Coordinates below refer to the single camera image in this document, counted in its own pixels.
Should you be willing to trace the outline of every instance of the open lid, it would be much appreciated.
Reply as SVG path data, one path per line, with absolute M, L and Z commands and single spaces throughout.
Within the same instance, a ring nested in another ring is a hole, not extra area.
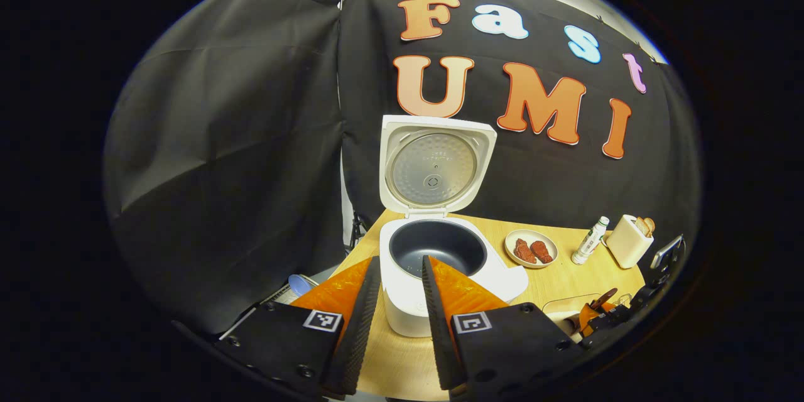
M 469 205 L 486 175 L 497 132 L 482 122 L 385 115 L 379 196 L 394 212 L 454 212 Z

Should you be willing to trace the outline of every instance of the black inner pot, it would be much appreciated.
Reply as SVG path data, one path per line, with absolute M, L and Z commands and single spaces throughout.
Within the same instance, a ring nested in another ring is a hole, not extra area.
M 433 256 L 466 276 L 486 263 L 482 240 L 462 225 L 438 220 L 420 220 L 400 227 L 388 245 L 391 257 L 408 275 L 421 278 L 421 263 Z

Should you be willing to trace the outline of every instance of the wooden table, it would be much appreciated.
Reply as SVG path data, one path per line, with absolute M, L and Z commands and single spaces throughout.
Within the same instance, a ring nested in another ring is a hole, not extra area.
M 618 289 L 615 298 L 626 293 L 633 296 L 645 285 L 643 275 L 637 267 L 623 270 L 603 245 L 597 246 L 595 253 L 585 264 L 574 264 L 570 257 L 588 230 L 515 224 L 459 214 L 448 216 L 465 219 L 476 225 L 508 267 L 517 265 L 508 257 L 503 244 L 509 232 L 515 229 L 531 229 L 545 234 L 555 242 L 558 259 L 545 268 L 525 268 L 530 283 L 525 292 L 511 302 L 512 305 L 533 302 L 537 307 L 543 308 L 546 303 L 554 300 L 589 293 L 605 293 L 614 287 Z M 404 217 L 404 214 L 385 210 L 333 274 L 368 257 L 379 256 L 380 228 L 391 220 Z M 368 336 L 357 388 L 364 393 L 396 399 L 450 399 L 447 391 L 441 390 L 438 385 L 433 339 L 408 338 L 391 330 L 385 317 L 385 301 L 381 295 L 371 321 L 371 333 Z

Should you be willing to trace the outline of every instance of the white plate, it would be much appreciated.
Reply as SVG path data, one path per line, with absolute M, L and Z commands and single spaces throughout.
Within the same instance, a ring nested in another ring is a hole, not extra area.
M 533 244 L 536 240 L 545 242 L 545 247 L 548 248 L 548 253 L 550 253 L 550 257 L 553 258 L 552 261 L 550 261 L 548 264 L 541 264 L 542 261 L 539 261 L 538 257 L 536 262 L 539 264 L 531 264 L 530 262 L 522 261 L 522 259 L 514 255 L 517 239 L 522 239 L 525 242 L 528 242 L 528 247 L 530 247 L 531 244 Z M 515 263 L 527 268 L 544 268 L 548 265 L 551 265 L 556 259 L 558 259 L 558 248 L 555 247 L 554 242 L 548 236 L 545 236 L 540 232 L 531 231 L 530 229 L 518 229 L 516 231 L 511 231 L 511 233 L 509 233 L 505 238 L 505 251 L 508 252 L 508 257 L 513 259 Z

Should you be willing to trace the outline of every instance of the bottle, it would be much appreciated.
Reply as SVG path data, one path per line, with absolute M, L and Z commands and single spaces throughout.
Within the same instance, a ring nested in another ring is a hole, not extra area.
M 581 265 L 586 262 L 586 259 L 589 259 L 589 256 L 592 255 L 592 251 L 595 251 L 595 247 L 600 244 L 600 239 L 602 239 L 603 235 L 606 233 L 607 225 L 609 225 L 609 219 L 606 217 L 600 217 L 600 219 L 597 220 L 597 223 L 589 230 L 589 233 L 580 243 L 580 247 L 572 253 L 572 262 Z

